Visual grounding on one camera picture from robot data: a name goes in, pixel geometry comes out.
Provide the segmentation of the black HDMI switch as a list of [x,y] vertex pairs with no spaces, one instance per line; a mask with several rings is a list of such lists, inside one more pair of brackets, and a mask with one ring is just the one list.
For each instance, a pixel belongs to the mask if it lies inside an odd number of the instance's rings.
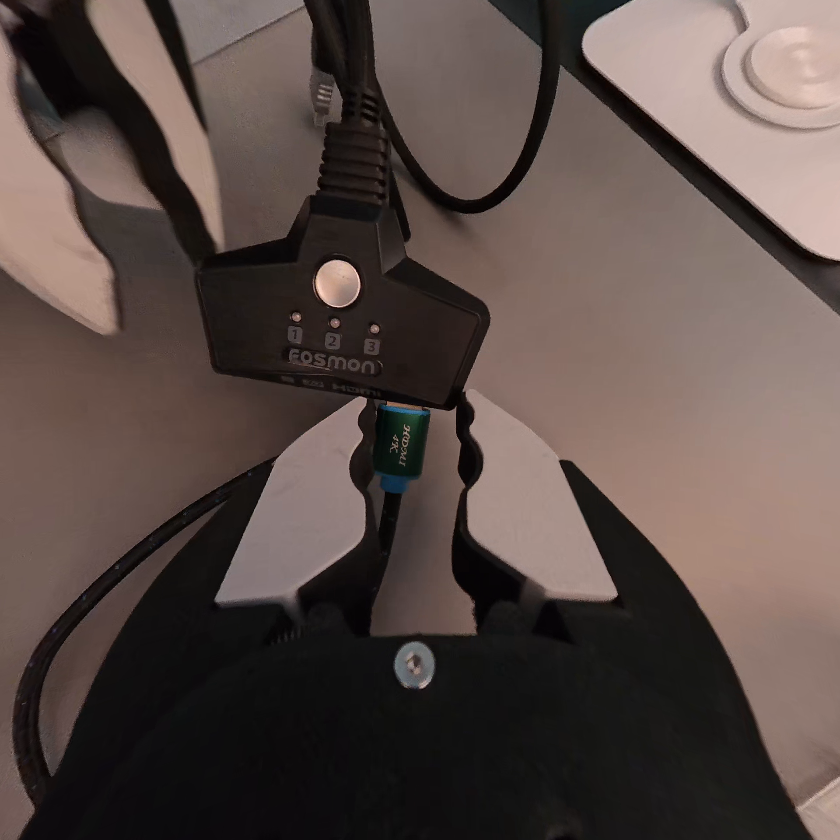
[[406,254],[375,80],[370,5],[347,2],[341,118],[282,239],[196,271],[216,372],[380,402],[455,407],[487,305]]

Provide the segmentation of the clear acrylic sign stand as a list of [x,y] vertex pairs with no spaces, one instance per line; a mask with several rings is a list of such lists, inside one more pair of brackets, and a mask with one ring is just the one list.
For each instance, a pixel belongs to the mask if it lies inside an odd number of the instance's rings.
[[838,80],[838,2],[629,2],[586,29],[584,57],[811,256],[838,263],[838,91],[819,108],[755,86],[751,54],[787,28]]

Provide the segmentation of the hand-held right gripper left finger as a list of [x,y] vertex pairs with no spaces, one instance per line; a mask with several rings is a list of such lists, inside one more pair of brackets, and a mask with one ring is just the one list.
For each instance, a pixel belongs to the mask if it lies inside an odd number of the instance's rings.
[[370,493],[375,415],[357,397],[276,459],[216,604],[372,606],[384,575]]

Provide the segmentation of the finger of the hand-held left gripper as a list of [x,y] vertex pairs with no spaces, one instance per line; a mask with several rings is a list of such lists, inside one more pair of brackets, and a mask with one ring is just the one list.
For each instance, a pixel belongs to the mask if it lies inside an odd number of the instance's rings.
[[190,259],[225,245],[217,170],[203,106],[170,2],[86,2],[101,52],[96,100],[116,123],[141,179]]
[[80,111],[56,133],[27,112],[19,86],[21,62],[2,29],[1,260],[2,269],[53,308],[88,329],[121,329],[118,278],[80,212],[78,188],[95,194],[106,165],[83,164],[86,154],[119,158],[123,142],[96,109]]

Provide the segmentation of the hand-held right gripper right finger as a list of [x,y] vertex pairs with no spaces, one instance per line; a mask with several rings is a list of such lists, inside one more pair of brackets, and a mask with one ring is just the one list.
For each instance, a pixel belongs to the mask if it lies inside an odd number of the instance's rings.
[[522,421],[468,390],[460,442],[452,567],[475,606],[609,603],[616,585],[560,457]]

